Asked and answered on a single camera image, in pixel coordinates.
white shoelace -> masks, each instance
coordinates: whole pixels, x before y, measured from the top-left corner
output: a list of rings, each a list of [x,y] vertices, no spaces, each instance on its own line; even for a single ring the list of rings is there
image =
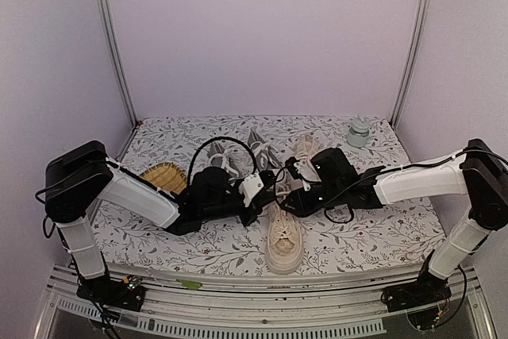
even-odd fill
[[[291,192],[285,186],[281,186],[280,188],[281,188],[281,190],[279,192],[277,192],[277,196],[287,195],[287,194],[290,194],[290,192]],[[288,232],[289,226],[286,225],[287,211],[285,211],[282,208],[277,206],[277,211],[275,213],[280,215],[279,220],[280,220],[280,224],[281,224],[281,226],[275,227],[274,234],[277,239],[275,241],[275,243],[279,242],[279,240],[287,239],[290,242],[292,242],[293,244],[295,244],[294,235],[292,232]]]
[[[231,152],[232,151],[227,148],[226,150],[224,150],[224,152],[218,152],[216,154],[213,154],[210,158],[208,158],[208,165],[211,166],[212,160],[214,160],[214,159],[217,159],[217,158],[222,159],[221,165],[219,166],[220,168],[222,168],[223,170],[226,170],[227,172],[231,172],[235,176],[240,176],[240,172],[238,172],[237,170],[235,170],[234,168],[232,168],[229,165],[229,159],[230,159],[229,154]]]
[[[252,153],[254,154],[255,158],[257,158],[257,156],[260,154],[261,158],[263,158],[263,160],[266,160],[268,163],[270,163],[270,156],[268,155],[268,150],[273,149],[273,146],[271,144],[269,144],[267,142],[261,143],[259,141],[255,141],[255,142],[252,142],[251,149],[252,149]]]
[[[307,139],[303,142],[303,150],[300,152],[297,152],[294,156],[296,160],[310,160],[310,152],[317,151],[318,143],[315,139],[312,139],[311,141],[308,141]]]

patterned fabric surface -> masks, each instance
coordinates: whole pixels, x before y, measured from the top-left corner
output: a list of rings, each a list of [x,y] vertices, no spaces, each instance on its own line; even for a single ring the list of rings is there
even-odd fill
[[[293,155],[304,133],[317,136],[323,148],[340,147],[358,171],[384,164],[409,163],[393,130],[384,119],[371,118],[371,137],[364,148],[345,143],[350,117],[171,117],[143,121],[122,163],[141,173],[173,162],[187,171],[195,150],[220,135],[246,141],[251,128],[277,150],[283,161]],[[248,155],[233,149],[235,163],[246,175]],[[206,166],[206,149],[195,171]],[[347,217],[347,209],[330,212]],[[347,225],[329,222],[322,212],[300,219],[305,255],[299,275],[358,272],[422,262],[444,239],[443,230],[427,198],[405,201],[381,210],[356,210]],[[264,250],[268,218],[244,228],[237,218],[203,224],[197,233],[176,237],[118,206],[104,202],[93,222],[95,238],[106,261],[157,270],[220,275],[268,275]]]

light purple wall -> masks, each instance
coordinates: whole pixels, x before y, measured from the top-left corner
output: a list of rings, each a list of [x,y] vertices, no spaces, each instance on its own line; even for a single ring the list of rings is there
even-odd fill
[[[483,138],[508,157],[508,0],[432,0],[399,136],[412,160]],[[466,198],[439,198],[445,228]],[[508,229],[493,233],[475,269],[495,319],[508,337]]]
[[[417,0],[110,0],[140,117],[387,117]]]
[[[96,0],[0,0],[0,337],[28,338],[52,265],[33,198],[46,164],[91,139],[117,153],[129,132]]]

gray shoe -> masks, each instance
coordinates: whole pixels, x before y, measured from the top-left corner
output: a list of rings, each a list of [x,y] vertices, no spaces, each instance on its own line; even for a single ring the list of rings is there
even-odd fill
[[[231,152],[230,148],[224,148],[219,142],[212,142],[208,150],[208,165],[226,170],[231,179],[239,179],[241,172],[235,165]]]
[[[275,149],[261,138],[254,129],[251,129],[248,135],[247,145],[251,148],[260,171],[282,168],[282,164],[275,155]]]

wire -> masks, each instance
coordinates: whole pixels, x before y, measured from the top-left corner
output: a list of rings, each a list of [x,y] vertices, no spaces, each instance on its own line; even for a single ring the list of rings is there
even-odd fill
[[[279,205],[280,208],[282,208],[283,210],[286,210],[288,212],[301,213],[301,214],[314,214],[314,213],[318,212],[319,210],[321,210],[323,208],[326,208],[327,206],[330,206],[335,200],[337,200],[339,197],[341,197],[347,191],[351,190],[353,187],[355,187],[355,186],[357,186],[357,185],[359,185],[359,184],[361,184],[361,183],[363,183],[363,182],[365,182],[367,180],[374,179],[374,178],[376,178],[378,176],[386,175],[386,174],[389,174],[389,173],[392,173],[392,172],[404,171],[404,170],[407,170],[407,169],[410,169],[410,168],[434,168],[434,167],[439,167],[439,166],[441,166],[443,164],[446,164],[446,163],[454,160],[455,158],[457,158],[459,156],[466,155],[466,154],[471,153],[471,152],[477,152],[477,153],[482,153],[482,154],[485,154],[485,155],[488,155],[488,156],[492,156],[492,157],[494,157],[494,158],[496,158],[498,160],[501,160],[505,165],[508,166],[508,160],[506,160],[505,158],[503,158],[502,156],[500,156],[500,155],[498,155],[498,154],[496,154],[494,152],[483,150],[481,148],[465,148],[464,150],[458,152],[457,154],[449,156],[448,158],[445,158],[445,159],[440,160],[438,162],[429,163],[429,164],[413,163],[413,164],[408,164],[406,166],[395,167],[395,168],[388,168],[388,169],[386,169],[384,171],[377,172],[377,173],[371,174],[369,176],[365,176],[364,178],[358,179],[354,183],[349,184],[345,189],[343,189],[341,192],[337,193],[330,200],[328,200],[327,202],[323,202],[320,206],[317,206],[313,210],[304,210],[304,209],[297,210],[297,209],[292,209],[292,208],[287,207],[284,202],[279,203],[278,200],[276,200],[276,202],[277,202],[277,204]],[[283,171],[284,169],[286,169],[286,168],[284,167],[284,168],[281,168],[279,170],[279,172],[277,173],[277,176],[275,177],[275,182],[278,181],[277,179],[278,179],[279,173],[281,171]]]
[[[140,183],[143,183],[145,186],[151,188],[152,190],[154,190],[156,193],[158,193],[159,195],[162,195],[164,196],[165,198],[167,198],[168,200],[172,201],[172,202],[176,202],[175,198],[166,193],[164,190],[161,190],[160,188],[158,188],[157,186],[155,186],[153,183],[150,183],[149,181],[141,178],[139,175],[136,175],[134,172],[128,170],[127,168],[125,167],[122,167],[120,164],[118,163],[114,163],[112,161],[107,161],[106,164],[108,166],[111,166],[112,168],[115,168],[117,169],[118,171],[120,172],[123,172],[124,174],[126,174],[127,176],[130,176],[131,178],[137,180],[138,182]]]
[[[232,137],[213,137],[213,138],[209,139],[208,141],[206,141],[205,143],[203,143],[201,146],[199,146],[199,148],[196,150],[196,152],[192,156],[192,160],[191,160],[190,165],[189,165],[189,171],[187,173],[187,186],[188,187],[191,184],[191,178],[190,177],[192,175],[192,169],[194,168],[194,164],[196,162],[196,159],[198,159],[199,153],[207,145],[209,145],[210,143],[214,143],[216,141],[231,141],[231,142],[234,142],[236,144],[239,144],[241,147],[243,147],[245,149],[245,151],[247,151],[247,153],[250,155],[250,157],[252,159],[252,166],[254,167],[252,169],[252,174],[254,175],[258,171],[256,157],[254,156],[254,152],[252,152],[252,150],[244,142],[239,141],[238,139],[232,138]]]
[[[432,285],[429,285],[428,283],[422,283],[420,285],[418,285],[421,289],[424,288],[424,287],[427,287],[429,289],[428,293],[429,294],[434,294],[434,287],[432,287]],[[424,299],[420,299],[418,298],[417,295],[409,292],[407,289],[405,289],[404,287],[400,286],[400,285],[394,285],[393,288],[396,288],[398,292],[402,292],[406,295],[408,295],[409,297],[411,297],[411,299],[413,299],[413,301],[415,301],[417,304],[419,305],[426,305],[429,303],[428,300],[424,300]],[[386,290],[383,291],[383,293],[381,294],[381,298],[379,299],[382,303],[384,303],[385,305],[387,304],[387,295],[386,295]]]
[[[49,216],[46,215],[44,216],[43,220],[42,220],[42,233],[44,234],[44,237],[46,238],[51,238],[51,236],[53,235],[53,233],[55,232],[55,227],[56,227],[56,224],[53,222],[53,225],[51,227],[51,230],[48,231],[46,230],[46,221],[49,219]]]
[[[349,222],[352,222],[355,218],[355,212],[354,210],[352,210],[352,208],[350,206],[348,206],[348,210],[349,210],[349,219],[345,222],[338,222],[337,220],[333,220],[329,215],[328,215],[328,211],[329,210],[325,210],[324,214],[325,214],[325,217],[330,221],[332,222],[333,224],[348,224]]]
[[[431,331],[431,330],[434,330],[434,329],[438,329],[438,328],[446,325],[447,323],[450,323],[450,321],[452,319],[454,319],[454,317],[458,314],[460,308],[464,304],[464,300],[466,299],[466,293],[468,292],[468,277],[466,276],[466,272],[462,269],[462,267],[460,265],[459,265],[458,268],[459,268],[460,272],[462,273],[462,276],[464,277],[464,290],[462,291],[462,298],[460,298],[459,305],[457,306],[455,311],[453,311],[452,315],[450,315],[448,317],[447,320],[442,321],[441,323],[438,322],[435,326],[431,326],[431,327],[426,328],[426,329],[420,329],[421,331]]]
[[[111,321],[110,321],[110,319],[118,319],[118,316],[115,316],[115,314],[113,312],[106,309],[102,303],[100,303],[99,301],[97,301],[96,298],[94,298],[91,291],[82,282],[83,276],[79,273],[78,265],[76,264],[74,259],[72,259],[71,264],[74,264],[74,266],[76,268],[76,272],[78,274],[78,285],[83,287],[83,290],[88,294],[88,299],[92,302],[94,307],[97,309],[99,316],[101,317],[102,332],[109,339],[121,339],[120,335],[118,335],[118,332],[114,329],[114,326],[111,324]]]
[[[87,162],[84,166],[78,168],[77,170],[71,172],[69,175],[67,175],[65,178],[59,180],[58,182],[56,182],[55,184],[52,184],[51,186],[49,187],[46,187],[46,188],[43,188],[42,190],[38,190],[36,193],[35,193],[35,199],[40,202],[41,204],[46,204],[46,201],[44,201],[42,198],[39,197],[39,195],[43,194],[44,192],[48,192],[54,188],[57,188],[60,184],[64,183],[64,182],[67,182],[70,178],[78,175],[81,171],[83,171],[85,168],[88,168],[90,167],[92,164],[97,164],[97,163],[103,163],[103,164],[106,164],[106,161],[105,160],[91,160],[89,162]]]

